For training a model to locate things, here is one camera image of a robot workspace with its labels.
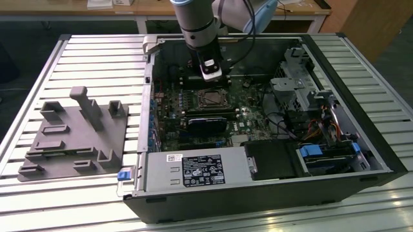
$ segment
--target blue tab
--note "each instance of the blue tab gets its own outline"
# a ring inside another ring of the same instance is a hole
[[[357,143],[352,143],[352,146],[353,146],[353,149],[355,149],[355,151],[356,151],[356,154],[357,154],[359,152],[361,152],[361,149],[360,149],[360,146],[359,146]]]
[[[118,181],[131,180],[131,171],[118,172]]]
[[[308,151],[305,150],[305,148],[300,148],[300,153],[303,157],[307,157],[309,155]]]
[[[305,145],[301,149],[301,156],[307,157],[307,156],[321,156],[323,155],[323,151],[319,145]]]

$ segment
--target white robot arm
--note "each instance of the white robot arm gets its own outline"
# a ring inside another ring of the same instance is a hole
[[[234,64],[220,51],[218,30],[228,25],[245,33],[258,34],[270,23],[277,0],[170,0],[190,48],[193,65],[204,79],[221,78]]]

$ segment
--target metal bracket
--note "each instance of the metal bracket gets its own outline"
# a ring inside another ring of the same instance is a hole
[[[295,91],[299,88],[305,88],[305,85],[301,81],[295,80],[293,78],[273,78],[272,79],[273,88],[277,91]]]
[[[164,44],[166,41],[161,40],[158,41],[158,36],[157,35],[147,35],[143,37],[143,42],[142,42],[142,48],[143,48],[143,53],[146,55],[153,54],[156,51],[160,50],[160,44]]]

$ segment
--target aluminum extrusion table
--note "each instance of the aluminum extrusion table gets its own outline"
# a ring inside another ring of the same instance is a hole
[[[0,145],[0,231],[387,231],[413,227],[413,110],[347,38],[313,35],[339,75],[411,171],[383,187],[340,203],[286,208],[170,224],[145,224],[122,202],[133,183],[117,174],[19,182],[45,101],[69,98],[73,86],[87,86],[99,104],[130,106],[123,166],[137,164],[139,114],[146,61],[143,35],[62,36]],[[320,81],[328,87],[319,73]]]

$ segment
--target warning label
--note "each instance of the warning label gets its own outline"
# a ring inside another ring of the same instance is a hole
[[[221,155],[184,157],[182,174],[185,187],[225,184]]]

